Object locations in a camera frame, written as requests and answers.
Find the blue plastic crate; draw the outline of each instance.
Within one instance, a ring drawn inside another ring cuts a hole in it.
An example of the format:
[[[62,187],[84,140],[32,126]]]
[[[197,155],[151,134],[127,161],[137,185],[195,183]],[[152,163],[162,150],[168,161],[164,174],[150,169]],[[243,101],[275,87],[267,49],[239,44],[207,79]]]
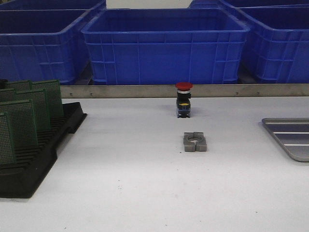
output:
[[[193,0],[189,8],[218,8],[218,0]]]
[[[244,7],[307,7],[309,0],[218,0],[218,4],[239,17],[238,8]]]
[[[106,7],[106,0],[13,0],[0,4],[0,10],[91,10]]]
[[[237,82],[248,28],[220,9],[126,9],[82,32],[97,84],[223,84]]]
[[[89,11],[0,11],[0,79],[71,84],[89,61]]]
[[[242,8],[242,62],[260,83],[309,83],[309,8]]]

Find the white table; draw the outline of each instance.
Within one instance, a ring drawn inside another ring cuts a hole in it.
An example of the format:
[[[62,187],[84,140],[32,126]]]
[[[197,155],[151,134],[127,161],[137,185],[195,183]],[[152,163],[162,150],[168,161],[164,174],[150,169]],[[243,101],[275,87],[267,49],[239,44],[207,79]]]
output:
[[[309,117],[309,98],[88,99],[33,197],[0,199],[0,232],[304,232],[309,164],[288,157],[265,117]],[[208,151],[183,150],[204,132]]]

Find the black plastic base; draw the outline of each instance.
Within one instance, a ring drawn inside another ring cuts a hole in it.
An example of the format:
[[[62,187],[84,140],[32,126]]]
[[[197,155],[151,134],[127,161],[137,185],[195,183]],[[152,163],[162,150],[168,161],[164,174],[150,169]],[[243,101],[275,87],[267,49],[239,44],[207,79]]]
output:
[[[79,102],[63,105],[64,117],[51,120],[52,130],[38,133],[39,147],[15,151],[16,164],[0,166],[0,197],[30,198],[57,160],[56,148],[86,118]]]

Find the stainless steel tray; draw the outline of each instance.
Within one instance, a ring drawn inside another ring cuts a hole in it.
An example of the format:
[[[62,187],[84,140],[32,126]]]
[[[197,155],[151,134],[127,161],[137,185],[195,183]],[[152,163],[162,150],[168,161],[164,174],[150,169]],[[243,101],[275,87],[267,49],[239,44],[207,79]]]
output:
[[[292,159],[309,162],[309,118],[264,118],[262,123]]]

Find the metal rail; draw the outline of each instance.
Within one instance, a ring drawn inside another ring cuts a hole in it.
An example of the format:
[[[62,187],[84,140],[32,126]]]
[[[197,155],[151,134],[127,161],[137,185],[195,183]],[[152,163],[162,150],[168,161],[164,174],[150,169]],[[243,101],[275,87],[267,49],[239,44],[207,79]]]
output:
[[[176,98],[174,85],[61,86],[62,98]],[[194,85],[192,97],[305,97],[309,84]]]

